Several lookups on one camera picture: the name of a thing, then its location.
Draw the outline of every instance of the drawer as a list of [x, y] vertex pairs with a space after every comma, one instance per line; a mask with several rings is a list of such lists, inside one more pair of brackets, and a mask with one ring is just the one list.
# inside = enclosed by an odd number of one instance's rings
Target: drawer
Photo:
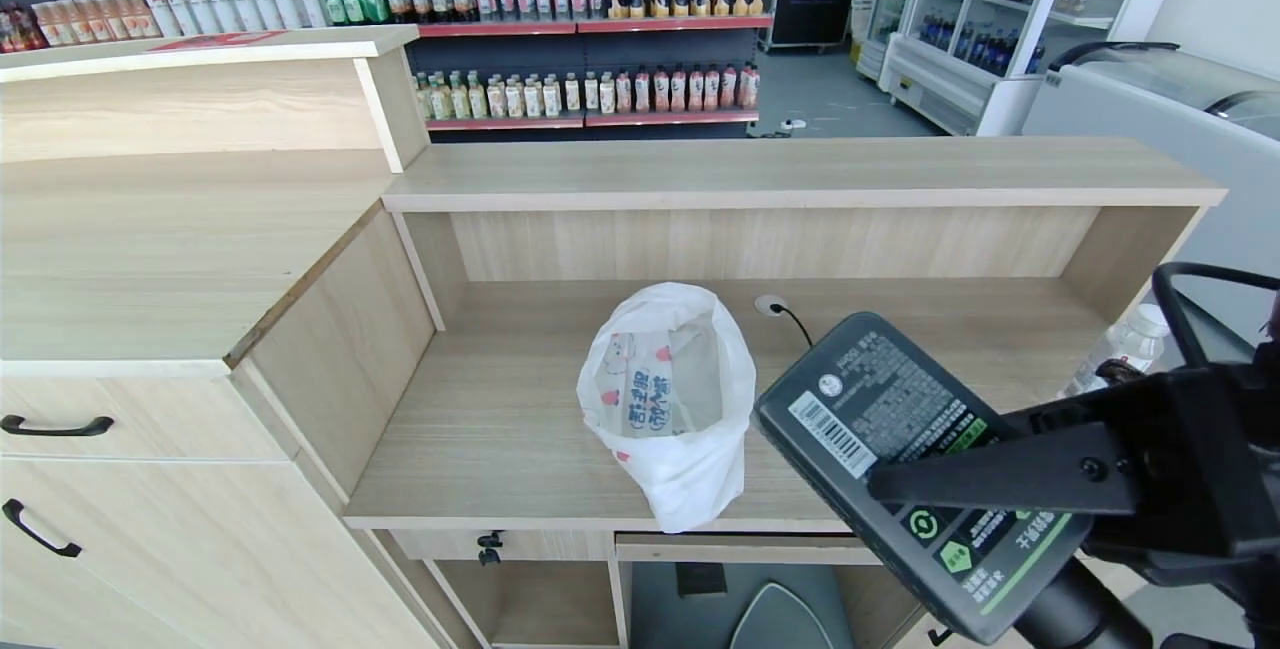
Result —
[[288, 458], [225, 376], [5, 376], [0, 406], [6, 456]]
[[[480, 539], [492, 530], [419, 531], [397, 530], [392, 535], [411, 559], [476, 559]], [[607, 561], [613, 557], [609, 531], [499, 531], [502, 561]]]
[[879, 566], [861, 540], [847, 535], [618, 534], [620, 562], [714, 562], [722, 565]]

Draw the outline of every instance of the barcode label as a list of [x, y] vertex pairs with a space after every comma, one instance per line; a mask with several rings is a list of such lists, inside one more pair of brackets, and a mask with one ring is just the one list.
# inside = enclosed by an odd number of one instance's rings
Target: barcode label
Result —
[[788, 408], [791, 415], [809, 430], [809, 434], [831, 452], [854, 479], [861, 479], [876, 463], [876, 454], [867, 448], [841, 421], [813, 396], [805, 390]]

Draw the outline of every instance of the water bottle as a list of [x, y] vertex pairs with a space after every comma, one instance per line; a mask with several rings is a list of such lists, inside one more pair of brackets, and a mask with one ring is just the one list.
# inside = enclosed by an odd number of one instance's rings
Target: water bottle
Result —
[[1062, 389], [1061, 397], [1075, 397], [1085, 390], [1105, 389], [1107, 383], [1094, 373], [1107, 358], [1120, 358], [1138, 371], [1147, 371], [1156, 358], [1165, 352], [1165, 337], [1169, 335], [1169, 323], [1156, 303], [1139, 303], [1123, 320], [1107, 329], [1089, 349], [1084, 364]]

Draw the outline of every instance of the power cord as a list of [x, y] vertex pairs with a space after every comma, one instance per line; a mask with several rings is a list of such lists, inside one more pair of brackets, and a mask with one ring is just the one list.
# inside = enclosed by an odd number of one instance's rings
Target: power cord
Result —
[[786, 315], [791, 317], [791, 321], [795, 321], [796, 326], [800, 326], [800, 333], [804, 334], [804, 341], [808, 342], [810, 347], [813, 347], [813, 339], [809, 338], [809, 330], [805, 329], [804, 323], [800, 321], [800, 317], [797, 317], [795, 312], [783, 307], [781, 303], [769, 303], [769, 311], [774, 314], [786, 312]]

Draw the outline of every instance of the drawer handle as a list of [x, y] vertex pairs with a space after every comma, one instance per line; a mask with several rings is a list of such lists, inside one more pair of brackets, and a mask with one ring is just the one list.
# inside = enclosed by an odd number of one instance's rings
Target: drawer handle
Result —
[[23, 429], [22, 422], [24, 421], [27, 421], [27, 417], [8, 415], [0, 420], [0, 429], [9, 431], [9, 434], [20, 434], [23, 437], [96, 437], [106, 434], [106, 430], [111, 429], [111, 425], [115, 424], [115, 420], [111, 417], [95, 417], [93, 421], [79, 429]]
[[4, 503], [4, 516], [9, 521], [13, 521], [13, 525], [18, 526], [18, 529], [22, 530], [23, 534], [38, 541], [41, 547], [44, 547], [45, 549], [50, 549], [51, 553], [59, 554], [59, 557], [67, 557], [70, 559], [78, 557], [78, 554], [83, 550], [81, 549], [79, 544], [74, 544], [70, 541], [68, 541], [67, 547], [63, 547], [61, 549], [46, 541], [44, 536], [36, 534], [36, 531], [32, 531], [29, 526], [22, 522], [23, 508], [24, 507], [22, 506], [22, 502], [19, 502], [18, 499], [9, 499], [8, 502]]

